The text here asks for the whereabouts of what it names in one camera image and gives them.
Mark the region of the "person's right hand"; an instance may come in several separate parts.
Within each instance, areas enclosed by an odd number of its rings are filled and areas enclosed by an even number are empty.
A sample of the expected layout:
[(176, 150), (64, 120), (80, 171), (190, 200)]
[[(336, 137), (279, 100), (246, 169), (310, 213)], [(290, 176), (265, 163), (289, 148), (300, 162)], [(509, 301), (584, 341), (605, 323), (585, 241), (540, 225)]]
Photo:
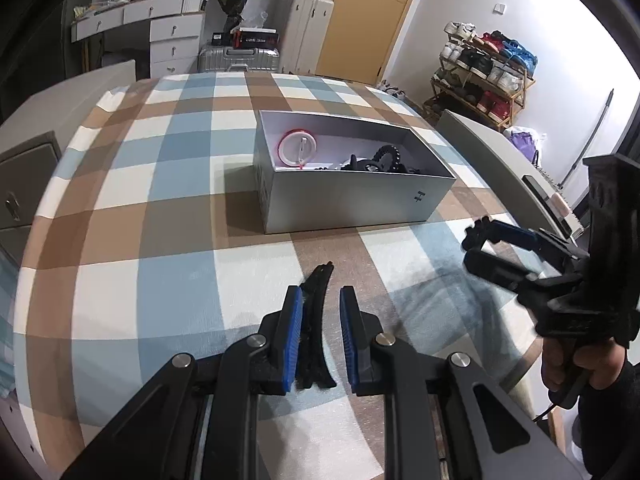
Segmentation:
[[(544, 338), (542, 345), (541, 378), (550, 391), (559, 391), (565, 382), (567, 368), (564, 364), (565, 352), (559, 341)], [(610, 339), (605, 344), (585, 346), (573, 354), (574, 364), (588, 370), (590, 385), (603, 390), (616, 382), (627, 362), (627, 350)]]

